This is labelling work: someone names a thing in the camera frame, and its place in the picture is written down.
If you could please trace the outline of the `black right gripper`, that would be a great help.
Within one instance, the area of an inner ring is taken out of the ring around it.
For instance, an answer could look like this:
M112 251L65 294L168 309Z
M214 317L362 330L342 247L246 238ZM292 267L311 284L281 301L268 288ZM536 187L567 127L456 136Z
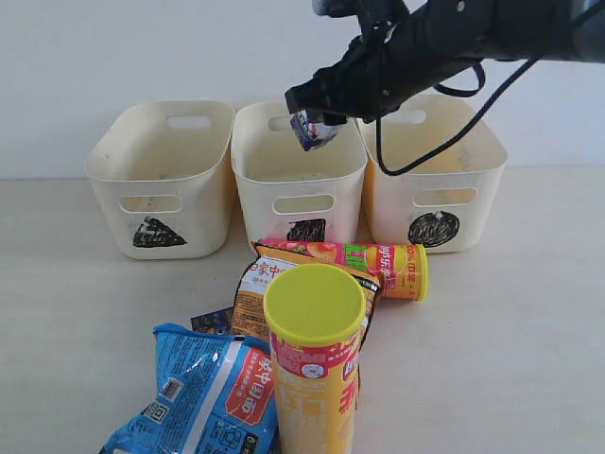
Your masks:
M471 97L486 83L476 52L492 25L493 1L356 1L360 33L341 59L285 92L290 114L321 113L321 123L371 122L434 88Z

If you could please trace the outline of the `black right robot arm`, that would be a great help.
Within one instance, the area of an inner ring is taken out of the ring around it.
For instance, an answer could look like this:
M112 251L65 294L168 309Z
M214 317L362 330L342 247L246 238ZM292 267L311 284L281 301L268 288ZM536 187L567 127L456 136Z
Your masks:
M291 113L327 125L347 117L372 122L429 88L474 96L444 81L472 69L483 86L485 60L604 61L601 1L427 1L414 11L403 1L331 1L314 8L355 16L361 29L338 62L285 92Z

